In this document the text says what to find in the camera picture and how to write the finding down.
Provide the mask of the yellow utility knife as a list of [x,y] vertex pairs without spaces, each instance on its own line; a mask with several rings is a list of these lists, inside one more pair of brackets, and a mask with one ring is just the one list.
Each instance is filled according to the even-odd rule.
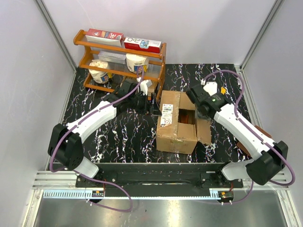
[[224,87],[221,87],[221,94],[225,94],[226,93],[226,88],[224,88]]

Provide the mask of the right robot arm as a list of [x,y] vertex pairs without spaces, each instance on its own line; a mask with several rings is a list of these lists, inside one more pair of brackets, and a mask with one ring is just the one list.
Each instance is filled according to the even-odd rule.
[[199,113],[226,128],[251,157],[247,161],[224,164],[215,176],[218,186],[226,187],[236,179],[251,179],[259,185],[265,185],[283,170],[288,153],[287,144],[283,141],[275,142],[259,131],[236,111],[234,104],[222,93],[210,95],[201,85],[196,85],[186,95]]

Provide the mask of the brown cardboard express box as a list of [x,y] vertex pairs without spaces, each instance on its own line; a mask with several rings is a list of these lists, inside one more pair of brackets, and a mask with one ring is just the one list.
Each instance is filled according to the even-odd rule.
[[159,151],[192,154],[197,143],[211,145],[211,121],[199,119],[195,124],[178,122],[179,109],[196,111],[185,92],[163,90],[160,101],[162,116],[158,118],[156,148]]

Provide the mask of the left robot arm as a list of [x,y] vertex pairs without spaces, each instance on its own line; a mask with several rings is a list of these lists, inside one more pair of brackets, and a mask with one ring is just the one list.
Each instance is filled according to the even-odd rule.
[[86,176],[92,187],[101,185],[100,169],[84,156],[83,142],[98,128],[129,108],[145,115],[160,116],[161,111],[153,93],[148,94],[150,80],[126,79],[121,86],[105,96],[90,112],[67,125],[54,126],[48,155],[68,170]]

